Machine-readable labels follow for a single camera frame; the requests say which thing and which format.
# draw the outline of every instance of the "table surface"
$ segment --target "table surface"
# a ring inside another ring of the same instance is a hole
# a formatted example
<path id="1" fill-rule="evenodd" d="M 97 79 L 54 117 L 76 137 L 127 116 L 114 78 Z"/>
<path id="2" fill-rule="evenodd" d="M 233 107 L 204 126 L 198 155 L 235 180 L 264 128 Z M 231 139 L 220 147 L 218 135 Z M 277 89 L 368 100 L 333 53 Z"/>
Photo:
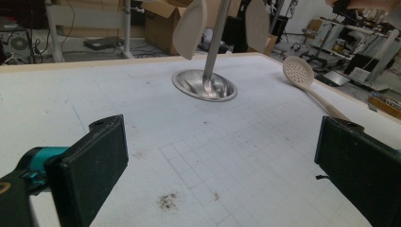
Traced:
<path id="1" fill-rule="evenodd" d="M 71 146 L 123 114 L 130 161 L 92 226 L 370 226 L 326 180 L 314 154 L 324 110 L 262 55 L 218 56 L 235 99 L 207 102 L 171 77 L 205 57 L 0 68 L 0 175 L 34 147 Z M 318 81 L 313 90 L 376 139 L 401 148 L 401 125 Z M 58 226 L 50 193 L 32 197 Z M 171 202 L 169 209 L 163 202 Z"/>

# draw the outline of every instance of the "skimmer spoon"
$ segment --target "skimmer spoon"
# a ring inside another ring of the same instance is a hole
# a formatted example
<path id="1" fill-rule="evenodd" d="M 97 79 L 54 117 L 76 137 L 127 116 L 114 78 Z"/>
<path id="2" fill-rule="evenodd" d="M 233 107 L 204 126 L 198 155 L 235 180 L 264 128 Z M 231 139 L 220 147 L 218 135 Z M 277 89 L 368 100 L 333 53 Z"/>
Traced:
<path id="1" fill-rule="evenodd" d="M 295 56 L 289 56 L 283 62 L 283 71 L 284 75 L 292 85 L 313 96 L 319 103 L 322 104 L 322 106 L 324 106 L 331 116 L 350 121 L 350 119 L 332 106 L 322 96 L 310 89 L 310 84 L 312 84 L 315 77 L 312 67 L 310 67 L 305 60 Z"/>

